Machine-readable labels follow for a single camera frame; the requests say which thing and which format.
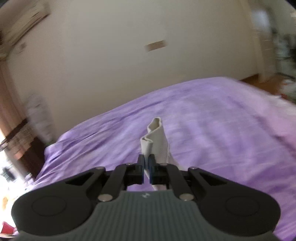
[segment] gray ribbed surface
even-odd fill
[[[197,241],[278,240],[271,233],[256,237],[235,237],[209,225],[196,204],[177,199],[171,190],[121,192],[119,198],[100,203],[92,216],[77,229],[62,235],[38,237],[21,233],[23,241]]]

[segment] red object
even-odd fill
[[[13,234],[15,228],[10,226],[7,222],[3,222],[2,234]]]

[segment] wall switch plate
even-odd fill
[[[161,41],[158,41],[158,42],[155,42],[155,43],[148,44],[145,47],[146,47],[146,50],[149,52],[151,50],[163,48],[165,46],[167,46],[166,41],[165,40],[161,40]]]

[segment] door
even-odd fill
[[[254,44],[260,81],[269,80],[276,73],[276,58],[271,22],[267,10],[258,0],[249,0]]]

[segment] white logo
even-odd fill
[[[149,193],[142,194],[142,197],[143,197],[143,198],[148,198],[149,196],[150,196]]]

